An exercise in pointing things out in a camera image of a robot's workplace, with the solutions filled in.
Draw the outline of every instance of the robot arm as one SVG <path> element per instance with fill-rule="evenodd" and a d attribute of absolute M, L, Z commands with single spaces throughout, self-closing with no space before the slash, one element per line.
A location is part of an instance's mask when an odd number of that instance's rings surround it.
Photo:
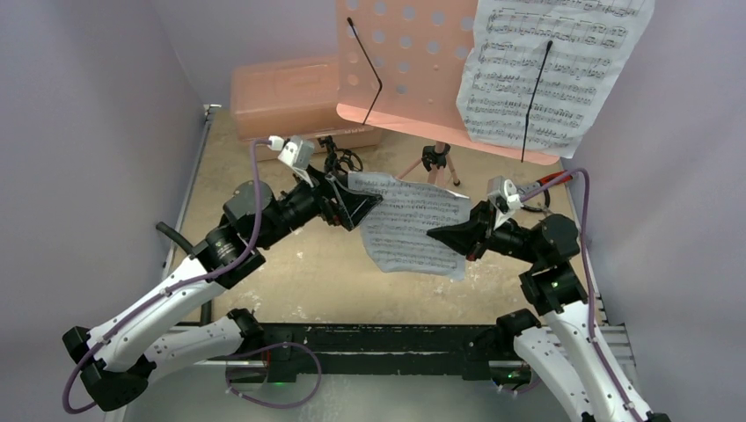
<path fill-rule="evenodd" d="M 268 249 L 318 216 L 330 225 L 352 230 L 381 202 L 380 195 L 348 189 L 346 175 L 309 166 L 313 147 L 308 142 L 294 137 L 289 142 L 280 139 L 279 145 L 280 159 L 296 173 L 297 184 L 278 199 L 269 185 L 259 182 L 262 223 L 257 247 Z M 130 403 L 149 382 L 196 361 L 263 346 L 261 328 L 246 309 L 235 309 L 199 329 L 166 335 L 193 309 L 265 263 L 256 250 L 238 265 L 235 262 L 245 252 L 243 239 L 251 236 L 258 209 L 253 183 L 236 188 L 223 205 L 218 226 L 148 294 L 102 325 L 74 327 L 63 335 L 70 357 L 81 367 L 86 390 L 103 411 Z M 189 282 L 228 268 L 232 269 L 214 279 Z M 105 337 L 117 324 L 115 333 Z"/>
<path fill-rule="evenodd" d="M 569 263 L 580 253 L 575 223 L 564 215 L 549 215 L 531 229 L 519 226 L 510 217 L 521 201 L 514 184 L 503 178 L 490 182 L 487 198 L 472 209 L 468 222 L 431 229 L 428 235 L 468 260 L 495 251 L 531 263 L 520 275 L 521 289 L 559 338 L 569 361 L 556 352 L 527 309 L 498 318 L 498 332 L 513 338 L 515 352 L 539 374 L 572 420 L 668 421 L 666 415 L 651 412 L 595 322 L 589 326 L 593 319 L 588 296 Z"/>

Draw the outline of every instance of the white wall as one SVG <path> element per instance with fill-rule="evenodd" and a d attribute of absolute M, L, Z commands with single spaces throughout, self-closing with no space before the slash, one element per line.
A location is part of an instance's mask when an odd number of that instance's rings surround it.
<path fill-rule="evenodd" d="M 61 336 L 158 282 L 201 102 L 147 0 L 3 1 L 0 98 L 2 420 L 100 421 Z"/>
<path fill-rule="evenodd" d="M 736 0 L 656 2 L 569 164 L 592 177 L 609 316 L 627 325 L 646 398 L 676 422 L 746 410 L 744 14 Z"/>
<path fill-rule="evenodd" d="M 335 55 L 334 0 L 152 0 L 203 103 L 230 103 L 238 66 Z"/>

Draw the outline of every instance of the tripod leg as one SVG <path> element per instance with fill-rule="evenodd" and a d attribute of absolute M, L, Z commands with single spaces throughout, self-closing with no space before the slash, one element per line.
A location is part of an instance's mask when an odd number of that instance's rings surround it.
<path fill-rule="evenodd" d="M 431 170 L 430 173 L 428 174 L 428 183 L 430 185 L 434 185 L 435 182 L 437 181 L 437 179 L 438 179 L 438 172 L 439 172 L 438 168 L 437 167 L 433 167 L 433 170 Z"/>
<path fill-rule="evenodd" d="M 417 166 L 420 165 L 420 164 L 422 164 L 422 159 L 421 158 L 417 158 L 411 164 L 409 164 L 409 167 L 407 167 L 406 170 L 404 170 L 401 173 L 399 173 L 398 176 L 397 176 L 397 178 L 398 179 L 404 179 L 407 174 L 409 174 L 410 172 L 412 172 L 412 170 L 414 170 L 415 168 L 417 168 Z"/>
<path fill-rule="evenodd" d="M 458 175 L 456 174 L 456 167 L 453 165 L 453 160 L 450 159 L 450 154 L 446 154 L 445 162 L 448 164 L 448 170 L 450 171 L 453 180 L 453 186 L 461 185 L 461 180 L 459 180 Z"/>
<path fill-rule="evenodd" d="M 437 179 L 435 180 L 435 185 L 438 187 L 445 187 L 445 179 L 443 176 L 443 169 L 438 169 L 438 175 Z"/>

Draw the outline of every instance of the tan table surface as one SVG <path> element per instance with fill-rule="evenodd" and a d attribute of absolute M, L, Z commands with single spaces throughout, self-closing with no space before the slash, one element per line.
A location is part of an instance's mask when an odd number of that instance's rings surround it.
<path fill-rule="evenodd" d="M 355 152 L 362 158 L 365 171 L 397 174 L 428 144 L 433 142 L 384 132 L 380 145 Z M 521 164 L 459 147 L 453 147 L 451 157 L 462 184 L 447 187 L 469 196 L 472 204 L 485 199 L 486 182 L 495 176 L 522 184 L 562 170 L 559 163 Z M 312 163 L 320 169 L 323 159 L 323 154 L 317 154 Z M 292 171 L 277 161 L 261 162 L 260 178 L 272 187 L 275 196 L 295 185 Z M 221 111 L 210 131 L 186 210 L 181 228 L 184 236 L 194 244 L 201 241 L 217 225 L 223 203 L 235 188 L 251 179 L 248 145 L 238 141 L 230 115 Z M 426 179 L 421 166 L 406 178 L 415 182 Z M 572 217 L 565 188 L 554 187 L 551 195 L 550 209 Z M 515 219 L 531 227 L 541 217 L 519 211 Z M 265 265 L 214 300 L 214 319 L 233 308 L 248 308 L 256 310 L 261 322 L 493 324 L 496 317 L 530 308 L 518 279 L 529 265 L 496 253 L 488 252 L 478 262 L 467 262 L 462 281 L 418 273 L 381 273 L 365 253 L 359 232 L 330 227 L 315 219 L 262 254 L 267 258 Z M 173 262 L 177 265 L 183 258 L 179 251 Z M 573 266 L 585 283 L 579 256 Z M 197 309 L 186 320 L 198 319 Z"/>

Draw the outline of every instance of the metal frame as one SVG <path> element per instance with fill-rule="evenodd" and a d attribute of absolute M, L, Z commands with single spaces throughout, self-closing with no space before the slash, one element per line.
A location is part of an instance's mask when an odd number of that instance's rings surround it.
<path fill-rule="evenodd" d="M 200 163 L 202 162 L 202 156 L 205 153 L 205 147 L 208 144 L 208 137 L 209 137 L 209 131 L 212 128 L 212 122 L 215 119 L 215 113 L 217 110 L 221 108 L 218 104 L 206 104 L 205 107 L 205 126 L 202 128 L 202 135 L 200 138 L 200 146 L 197 151 L 197 157 L 194 159 L 194 164 L 192 165 L 192 172 L 189 175 L 189 184 L 186 187 L 186 193 L 184 195 L 184 200 L 181 201 L 181 209 L 179 210 L 179 215 L 176 217 L 176 224 L 174 225 L 174 229 L 176 231 L 181 231 L 181 227 L 184 225 L 184 217 L 187 215 L 187 208 L 189 207 L 189 201 L 192 199 L 192 192 L 194 191 L 194 184 L 197 180 L 197 172 L 200 170 Z M 168 253 L 165 257 L 165 264 L 164 264 L 164 270 L 163 273 L 161 273 L 161 280 L 168 277 L 168 274 L 171 273 L 171 265 L 173 264 L 173 257 L 176 255 L 176 248 L 178 246 L 176 244 L 171 245 L 171 249 L 169 249 Z"/>

